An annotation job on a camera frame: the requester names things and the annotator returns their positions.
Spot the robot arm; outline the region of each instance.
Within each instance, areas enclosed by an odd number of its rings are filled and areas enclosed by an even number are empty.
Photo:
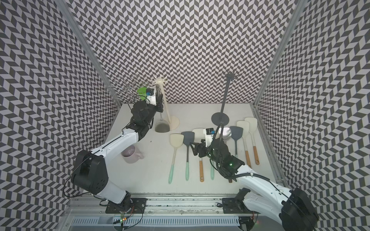
[[[235,197],[240,207],[277,221],[286,231],[314,229],[319,217],[304,191],[298,188],[291,190],[257,174],[243,161],[232,156],[222,137],[215,139],[215,134],[217,130],[205,129],[205,140],[194,144],[193,153],[199,157],[208,156],[215,162],[214,168],[220,175],[239,180],[249,189],[244,189],[242,196],[238,194]]]
[[[107,165],[123,150],[141,140],[153,125],[156,112],[163,112],[162,95],[151,88],[144,101],[138,101],[131,110],[130,123],[115,138],[91,151],[80,151],[74,162],[71,182],[88,192],[108,199],[122,211],[130,208],[130,195],[110,181]]]

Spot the mint green handle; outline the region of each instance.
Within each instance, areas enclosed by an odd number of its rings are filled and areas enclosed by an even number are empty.
[[[174,165],[171,165],[171,171],[169,172],[168,183],[171,184],[172,176],[174,175]]]
[[[215,178],[215,169],[211,166],[211,180]]]
[[[189,162],[186,162],[185,179],[189,180]]]

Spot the spatula head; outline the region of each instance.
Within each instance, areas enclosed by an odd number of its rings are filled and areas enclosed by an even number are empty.
[[[193,129],[194,132],[194,142],[200,143],[202,139],[205,139],[205,135],[203,133],[204,128],[196,128]]]
[[[248,133],[249,133],[249,122],[248,121],[243,121],[243,120],[239,120],[236,122],[236,125],[238,127],[241,127],[243,128],[243,135],[242,136],[247,136]]]
[[[181,147],[183,141],[184,135],[174,133],[169,136],[169,142],[171,143],[172,147]]]
[[[249,122],[249,132],[250,133],[254,133],[255,130],[257,130],[257,119],[254,118],[254,117],[246,117],[244,119],[244,121],[248,121]]]
[[[189,146],[190,143],[194,142],[194,135],[195,135],[194,132],[182,132],[181,134],[184,136],[183,143],[186,146]]]
[[[231,138],[238,140],[243,136],[243,128],[237,126],[230,126]]]

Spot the gray spatula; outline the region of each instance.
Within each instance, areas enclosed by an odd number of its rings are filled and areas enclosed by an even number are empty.
[[[185,179],[189,180],[189,146],[190,143],[194,142],[194,132],[182,132],[184,136],[183,143],[186,145],[186,170],[185,170]]]
[[[238,157],[237,141],[243,136],[243,128],[237,126],[230,126],[231,138],[235,141],[235,157]]]

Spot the white table surface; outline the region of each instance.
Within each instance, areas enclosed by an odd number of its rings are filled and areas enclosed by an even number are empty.
[[[160,119],[159,113],[154,117],[153,128],[135,146],[145,156],[136,163],[128,164],[119,154],[114,161],[107,166],[110,179],[122,189],[131,193],[160,193],[160,194],[236,194],[240,188],[246,187],[239,182],[229,183],[215,170],[215,178],[211,180],[211,165],[209,158],[203,158],[204,182],[199,180],[199,158],[192,154],[189,149],[189,180],[185,180],[186,146],[182,145],[176,154],[174,175],[172,183],[168,184],[168,175],[174,148],[169,142],[171,133],[192,131],[194,128],[214,128],[211,116],[219,112],[221,104],[169,104],[171,115],[179,118],[180,125],[167,133],[154,131],[155,123]],[[226,104],[226,113],[230,122],[227,126],[235,126],[238,120],[245,117],[253,117],[249,104]],[[123,105],[108,134],[107,141],[121,133],[132,114],[126,105]],[[259,174],[275,181],[267,154],[265,152],[259,131],[254,133],[260,165],[255,164],[253,145],[250,137],[247,138],[248,151],[252,168]],[[231,155],[235,154],[235,143],[233,139],[227,141]],[[238,140],[238,158],[246,163],[243,139]]]

